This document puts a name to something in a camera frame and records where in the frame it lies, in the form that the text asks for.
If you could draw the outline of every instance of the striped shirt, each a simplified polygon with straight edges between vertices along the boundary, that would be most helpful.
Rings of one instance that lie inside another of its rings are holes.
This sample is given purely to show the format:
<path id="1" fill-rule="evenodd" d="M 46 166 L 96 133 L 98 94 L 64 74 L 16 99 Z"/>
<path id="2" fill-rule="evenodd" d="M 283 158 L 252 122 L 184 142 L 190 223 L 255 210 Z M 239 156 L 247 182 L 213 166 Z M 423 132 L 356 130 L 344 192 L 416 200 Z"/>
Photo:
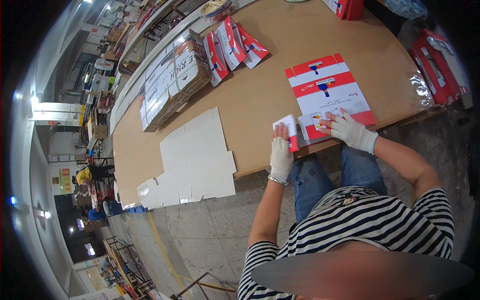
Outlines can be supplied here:
<path id="1" fill-rule="evenodd" d="M 381 196 L 358 186 L 325 195 L 279 248 L 259 241 L 247 249 L 238 299 L 292 299 L 293 295 L 256 284 L 252 270 L 282 257 L 326 252 L 348 240 L 363 241 L 386 251 L 412 252 L 450 258 L 454 223 L 445 191 L 426 191 L 412 209 L 398 198 Z"/>

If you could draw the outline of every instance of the white work glove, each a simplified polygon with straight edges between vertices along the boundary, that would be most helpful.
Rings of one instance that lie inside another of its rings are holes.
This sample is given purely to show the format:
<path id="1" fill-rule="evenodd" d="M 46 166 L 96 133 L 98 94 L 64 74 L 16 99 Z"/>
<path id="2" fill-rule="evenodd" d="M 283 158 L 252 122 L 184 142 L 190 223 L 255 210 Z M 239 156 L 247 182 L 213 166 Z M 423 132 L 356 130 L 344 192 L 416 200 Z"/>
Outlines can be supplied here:
<path id="1" fill-rule="evenodd" d="M 369 131 L 364 125 L 353 120 L 342 108 L 340 112 L 345 119 L 332 114 L 326 114 L 333 121 L 319 120 L 322 125 L 331 128 L 331 130 L 320 128 L 320 132 L 336 137 L 352 148 L 366 151 L 373 155 L 373 147 L 375 146 L 378 133 Z"/>
<path id="2" fill-rule="evenodd" d="M 272 156 L 270 157 L 270 166 L 272 167 L 270 175 L 280 182 L 287 182 L 293 166 L 293 154 L 288 150 L 288 128 L 280 124 L 275 128 L 275 134 L 272 141 Z"/>

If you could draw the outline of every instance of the white cardboard sheet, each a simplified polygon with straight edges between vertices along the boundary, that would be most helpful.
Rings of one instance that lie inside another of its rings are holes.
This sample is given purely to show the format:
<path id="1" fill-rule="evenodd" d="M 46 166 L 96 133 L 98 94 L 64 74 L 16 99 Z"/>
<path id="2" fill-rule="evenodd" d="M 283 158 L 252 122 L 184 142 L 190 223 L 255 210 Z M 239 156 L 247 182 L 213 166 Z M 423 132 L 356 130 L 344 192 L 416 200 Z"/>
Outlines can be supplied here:
<path id="1" fill-rule="evenodd" d="M 138 187 L 143 206 L 151 209 L 235 194 L 237 169 L 227 151 L 218 108 L 169 134 L 160 151 L 165 173 Z"/>

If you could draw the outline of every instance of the yellow shirt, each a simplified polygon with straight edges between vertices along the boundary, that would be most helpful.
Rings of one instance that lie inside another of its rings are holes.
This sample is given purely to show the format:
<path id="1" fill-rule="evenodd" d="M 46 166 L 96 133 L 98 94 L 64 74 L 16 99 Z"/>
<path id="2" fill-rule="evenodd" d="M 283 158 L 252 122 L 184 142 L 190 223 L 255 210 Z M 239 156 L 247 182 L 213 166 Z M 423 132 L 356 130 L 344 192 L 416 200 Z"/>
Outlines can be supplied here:
<path id="1" fill-rule="evenodd" d="M 82 184 L 84 179 L 92 179 L 92 174 L 90 173 L 90 170 L 88 169 L 88 167 L 86 167 L 85 169 L 81 170 L 80 172 L 78 172 L 77 174 L 77 182 L 79 184 Z"/>

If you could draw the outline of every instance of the window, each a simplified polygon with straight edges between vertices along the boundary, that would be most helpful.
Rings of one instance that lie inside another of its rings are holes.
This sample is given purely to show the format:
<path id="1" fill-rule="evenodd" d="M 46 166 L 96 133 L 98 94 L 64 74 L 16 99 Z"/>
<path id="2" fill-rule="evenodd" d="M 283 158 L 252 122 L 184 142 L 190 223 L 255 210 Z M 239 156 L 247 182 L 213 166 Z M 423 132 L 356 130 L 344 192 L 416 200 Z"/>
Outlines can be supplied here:
<path id="1" fill-rule="evenodd" d="M 81 218 L 77 219 L 77 226 L 79 231 L 84 231 L 85 230 L 85 223 Z"/>
<path id="2" fill-rule="evenodd" d="M 88 255 L 90 256 L 95 255 L 95 251 L 93 250 L 92 244 L 90 243 L 85 244 L 85 249 L 87 249 Z"/>

